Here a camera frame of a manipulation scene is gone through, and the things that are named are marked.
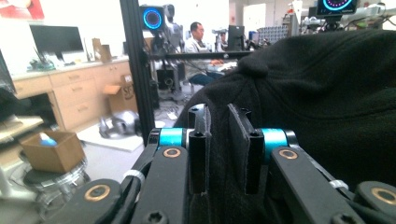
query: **white wall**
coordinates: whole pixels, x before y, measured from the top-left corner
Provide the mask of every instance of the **white wall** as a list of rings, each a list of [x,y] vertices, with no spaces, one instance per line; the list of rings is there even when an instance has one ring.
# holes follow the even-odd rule
[[[265,26],[265,10],[265,4],[244,7],[244,26],[247,38],[249,31],[257,31],[257,29]]]
[[[140,0],[139,5],[163,6],[173,4],[174,21],[190,30],[194,21],[205,28],[204,41],[214,43],[213,29],[229,24],[229,0]],[[35,58],[35,43],[30,34],[29,23],[78,26],[81,38],[85,39],[88,52],[92,53],[92,39],[100,38],[102,44],[110,45],[113,56],[122,54],[125,41],[120,0],[40,0],[45,19],[22,21],[0,18],[0,49],[4,53],[11,74],[26,70],[26,65]]]
[[[40,3],[43,21],[0,19],[0,49],[11,74],[26,71],[28,63],[36,58],[30,23],[77,26],[88,51],[92,52],[92,39],[97,37],[102,44],[110,45],[112,55],[122,54],[125,36],[120,1],[41,0]]]

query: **desk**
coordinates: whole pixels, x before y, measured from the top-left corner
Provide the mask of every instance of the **desk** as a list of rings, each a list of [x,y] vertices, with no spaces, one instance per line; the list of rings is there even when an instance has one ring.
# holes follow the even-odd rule
[[[28,132],[43,123],[40,117],[17,117],[12,121],[0,123],[0,144],[13,140],[15,136]]]
[[[70,131],[91,120],[108,115],[106,84],[130,75],[127,58],[112,63],[81,63],[46,72],[13,75],[17,98],[46,93],[61,131]]]

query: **blue light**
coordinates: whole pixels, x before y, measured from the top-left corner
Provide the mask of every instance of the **blue light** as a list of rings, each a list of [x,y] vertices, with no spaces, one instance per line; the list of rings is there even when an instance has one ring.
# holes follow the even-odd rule
[[[329,5],[327,4],[327,1],[328,1],[328,0],[323,0],[323,4],[324,4],[324,6],[325,6],[326,8],[328,8],[328,9],[331,10],[331,11],[341,10],[341,9],[343,9],[344,7],[347,7],[347,5],[350,4],[350,2],[352,2],[352,0],[347,0],[347,2],[344,3],[344,4],[343,4],[342,6],[340,6],[340,7],[331,7],[331,6],[329,6]]]
[[[148,21],[148,16],[155,16],[157,20],[153,23],[153,21]],[[143,13],[143,22],[145,25],[151,29],[151,30],[156,30],[161,27],[163,24],[163,18],[161,17],[160,12],[154,8],[154,7],[149,7],[147,8],[144,13]]]

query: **floor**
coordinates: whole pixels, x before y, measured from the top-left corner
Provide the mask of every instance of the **floor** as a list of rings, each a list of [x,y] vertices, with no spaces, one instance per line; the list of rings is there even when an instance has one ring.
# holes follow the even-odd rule
[[[160,108],[154,110],[155,120],[163,121],[165,123],[164,127],[170,128],[173,126],[184,104],[191,97],[190,87],[183,86],[182,88],[183,92],[186,92],[184,101],[161,100]],[[125,151],[93,144],[83,144],[83,150],[88,161],[86,173],[91,180],[109,178],[121,182],[123,174],[131,169],[143,149],[143,146],[140,146],[135,150]],[[20,176],[14,176],[20,175],[15,171],[8,172],[8,175],[12,178],[21,178]],[[42,223],[42,220],[36,211],[34,202],[0,199],[0,223],[39,224]]]

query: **monitor screen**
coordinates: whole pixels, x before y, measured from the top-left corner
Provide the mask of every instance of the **monitor screen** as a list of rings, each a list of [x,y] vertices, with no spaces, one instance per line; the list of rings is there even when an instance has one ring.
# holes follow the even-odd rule
[[[63,52],[83,51],[81,37],[76,26],[30,25],[35,47],[41,54],[55,53],[63,59]]]
[[[245,26],[228,26],[228,47],[227,50],[245,50]]]
[[[353,14],[357,5],[358,0],[319,0],[317,15],[330,17]]]

